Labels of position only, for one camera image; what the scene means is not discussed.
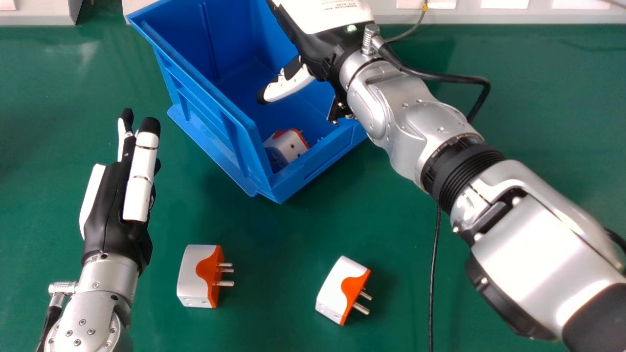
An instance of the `white label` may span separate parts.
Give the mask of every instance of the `white label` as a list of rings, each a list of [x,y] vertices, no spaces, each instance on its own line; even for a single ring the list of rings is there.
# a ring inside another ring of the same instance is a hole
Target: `white label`
[[[289,16],[307,34],[373,21],[369,6],[360,0],[281,0]]]

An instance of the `blue storage box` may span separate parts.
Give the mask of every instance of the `blue storage box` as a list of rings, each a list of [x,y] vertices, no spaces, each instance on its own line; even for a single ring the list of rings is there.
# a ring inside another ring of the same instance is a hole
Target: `blue storage box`
[[[251,197],[282,203],[365,139],[355,121],[326,121],[328,83],[257,103],[297,53],[266,0],[164,0],[128,19],[154,47],[173,102],[168,115]],[[310,150],[273,173],[263,141],[290,128]]]

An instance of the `green table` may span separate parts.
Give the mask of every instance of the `green table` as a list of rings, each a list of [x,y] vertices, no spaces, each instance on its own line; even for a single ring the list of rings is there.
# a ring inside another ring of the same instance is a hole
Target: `green table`
[[[83,6],[75,28],[0,28],[0,351],[34,349],[48,284],[78,278],[83,192],[93,164],[114,161],[126,106],[163,126],[135,351],[425,351],[431,199],[369,142],[283,205],[247,197],[166,116],[153,52],[120,4]],[[394,46],[425,70],[489,77],[477,129],[626,233],[624,26],[430,26]],[[465,111],[478,94],[433,89]],[[187,244],[221,244],[234,263],[218,309],[176,297]],[[468,248],[447,225],[440,249],[436,351],[565,351],[506,327],[466,280]],[[372,269],[374,296],[345,327],[314,311],[342,254]]]

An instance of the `plug inside blue bin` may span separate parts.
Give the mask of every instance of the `plug inside blue bin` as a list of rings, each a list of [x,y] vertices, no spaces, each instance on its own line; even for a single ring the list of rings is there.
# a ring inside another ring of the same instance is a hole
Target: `plug inside blue bin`
[[[257,103],[297,54],[265,0],[164,0],[128,19],[155,49],[174,103],[169,116],[250,196],[283,202],[366,136],[354,121],[326,121],[328,83]],[[272,170],[263,141],[291,128],[310,150]]]

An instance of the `metal prong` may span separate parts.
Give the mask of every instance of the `metal prong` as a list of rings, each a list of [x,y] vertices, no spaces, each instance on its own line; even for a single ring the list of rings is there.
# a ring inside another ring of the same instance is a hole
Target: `metal prong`
[[[363,313],[365,315],[369,315],[369,309],[365,308],[364,306],[361,306],[360,304],[358,304],[356,302],[352,305],[352,307],[354,307],[354,309],[358,310],[359,312],[361,312],[361,313]]]
[[[232,286],[235,286],[235,281],[218,281],[214,285],[232,287]]]
[[[367,299],[368,301],[371,301],[371,300],[372,300],[372,296],[368,295],[367,293],[365,293],[365,292],[363,292],[363,291],[361,291],[361,292],[359,293],[359,296],[361,296],[361,297],[363,297],[363,298]]]

